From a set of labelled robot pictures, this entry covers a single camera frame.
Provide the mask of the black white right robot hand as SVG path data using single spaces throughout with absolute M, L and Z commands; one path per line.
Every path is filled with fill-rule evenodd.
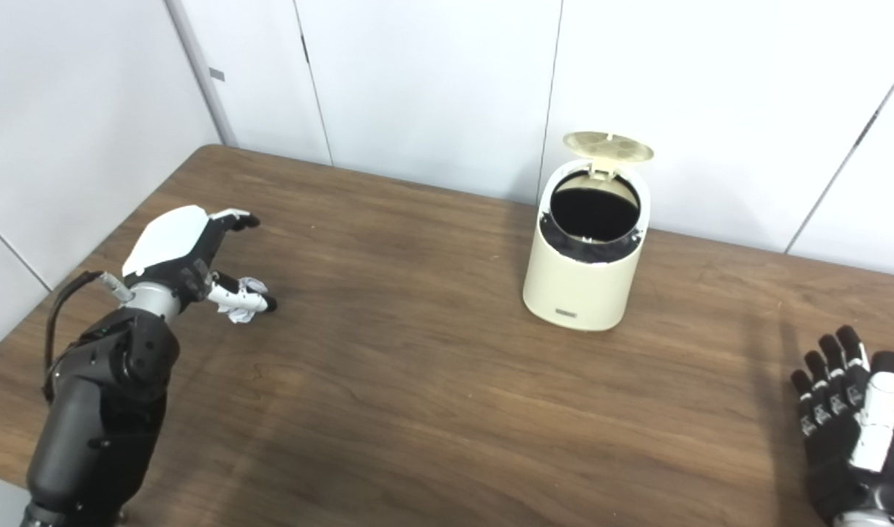
M 791 376 L 809 503 L 826 526 L 894 526 L 894 351 L 852 326 L 818 344 Z

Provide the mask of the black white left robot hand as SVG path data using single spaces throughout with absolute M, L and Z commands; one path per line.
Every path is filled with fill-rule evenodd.
M 233 279 L 213 267 L 227 233 L 258 226 L 255 214 L 237 208 L 209 214 L 183 206 L 161 214 L 146 225 L 123 263 L 121 282 L 128 291 L 121 306 L 172 320 L 190 304 L 209 301 L 241 324 L 272 313 L 277 301 L 262 283 Z

